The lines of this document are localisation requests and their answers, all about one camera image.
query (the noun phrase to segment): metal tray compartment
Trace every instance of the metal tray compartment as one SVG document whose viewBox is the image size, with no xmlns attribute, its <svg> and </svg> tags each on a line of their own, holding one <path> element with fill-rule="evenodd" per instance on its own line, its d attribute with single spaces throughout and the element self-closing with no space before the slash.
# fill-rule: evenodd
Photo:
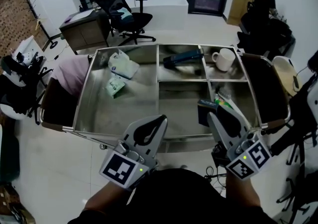
<svg viewBox="0 0 318 224">
<path fill-rule="evenodd" d="M 168 118 L 166 138 L 203 137 L 211 133 L 198 123 L 199 99 L 211 99 L 206 82 L 159 83 L 159 113 Z"/>
<path fill-rule="evenodd" d="M 182 54 L 184 52 L 196 50 L 196 45 L 159 45 L 159 81 L 174 80 L 206 80 L 206 74 L 202 59 L 189 60 L 179 63 L 173 69 L 166 69 L 163 66 L 163 59 L 171 55 Z"/>
<path fill-rule="evenodd" d="M 216 67 L 212 61 L 212 54 L 219 52 L 222 48 L 228 48 L 235 54 L 234 48 L 231 47 L 214 47 L 214 46 L 201 46 L 204 50 L 204 59 L 206 63 L 207 77 L 212 81 L 242 81 L 247 82 L 244 72 L 239 63 L 238 57 L 234 60 L 231 68 L 227 72 L 223 72 Z"/>
<path fill-rule="evenodd" d="M 216 89 L 222 87 L 231 95 L 232 101 L 240 109 L 252 127 L 258 127 L 259 121 L 255 112 L 255 104 L 247 82 L 210 82 L 212 100 L 214 101 Z"/>
<path fill-rule="evenodd" d="M 76 131 L 105 135 L 121 135 L 128 125 L 157 111 L 156 46 L 121 47 L 140 68 L 131 80 L 112 98 L 106 83 L 112 76 L 107 66 L 117 49 L 99 50 L 93 61 L 80 100 Z"/>
</svg>

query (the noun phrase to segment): stainless steel cart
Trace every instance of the stainless steel cart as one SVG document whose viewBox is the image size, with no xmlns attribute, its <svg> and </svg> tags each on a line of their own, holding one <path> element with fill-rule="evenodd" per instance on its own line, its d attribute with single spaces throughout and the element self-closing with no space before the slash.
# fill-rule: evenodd
<svg viewBox="0 0 318 224">
<path fill-rule="evenodd" d="M 197 48 L 204 50 L 202 59 L 179 64 L 173 70 L 163 66 L 165 57 Z M 226 73 L 218 70 L 211 58 L 212 53 L 222 48 L 231 49 L 236 55 Z M 107 62 L 118 49 L 140 64 L 140 68 L 112 98 L 105 89 L 111 77 Z M 225 86 L 231 92 L 232 100 L 254 127 L 266 127 L 261 122 L 240 55 L 233 47 L 152 44 L 98 49 L 86 76 L 73 126 L 63 130 L 112 147 L 133 121 L 165 114 L 168 129 L 159 152 L 210 149 L 215 142 L 210 129 L 198 123 L 197 102 L 213 101 L 218 86 Z"/>
</svg>

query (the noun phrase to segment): desk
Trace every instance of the desk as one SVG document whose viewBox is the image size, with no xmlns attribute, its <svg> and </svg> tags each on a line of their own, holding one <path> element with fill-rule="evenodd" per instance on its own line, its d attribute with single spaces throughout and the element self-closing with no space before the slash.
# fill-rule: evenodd
<svg viewBox="0 0 318 224">
<path fill-rule="evenodd" d="M 80 17 L 75 13 L 70 17 Z M 107 45 L 107 37 L 110 32 L 110 23 L 105 11 L 100 9 L 98 12 L 92 11 L 89 15 L 77 20 L 70 20 L 60 26 L 60 31 L 75 54 L 77 50 Z"/>
<path fill-rule="evenodd" d="M 140 12 L 140 2 L 125 0 L 132 12 Z M 145 31 L 183 30 L 188 16 L 187 0 L 145 0 L 144 13 L 153 15 Z"/>
</svg>

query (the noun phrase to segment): desk drawer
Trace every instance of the desk drawer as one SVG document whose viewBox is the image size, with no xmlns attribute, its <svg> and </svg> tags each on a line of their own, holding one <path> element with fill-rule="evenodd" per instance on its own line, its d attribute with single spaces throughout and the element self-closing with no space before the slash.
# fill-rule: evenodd
<svg viewBox="0 0 318 224">
<path fill-rule="evenodd" d="M 79 27 L 74 27 L 74 28 L 62 31 L 62 34 L 73 50 L 75 50 L 78 47 L 82 47 L 86 45 L 86 42 L 80 32 Z"/>
<path fill-rule="evenodd" d="M 105 41 L 97 21 L 80 25 L 80 32 L 88 45 Z"/>
</svg>

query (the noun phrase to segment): wooden cabinet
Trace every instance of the wooden cabinet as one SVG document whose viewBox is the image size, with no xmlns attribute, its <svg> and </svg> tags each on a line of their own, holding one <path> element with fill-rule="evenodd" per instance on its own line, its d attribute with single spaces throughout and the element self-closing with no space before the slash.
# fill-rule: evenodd
<svg viewBox="0 0 318 224">
<path fill-rule="evenodd" d="M 76 50 L 85 48 L 108 46 L 107 37 L 110 32 L 110 23 L 103 10 L 93 11 L 84 18 L 63 23 L 60 30 L 75 53 Z"/>
</svg>

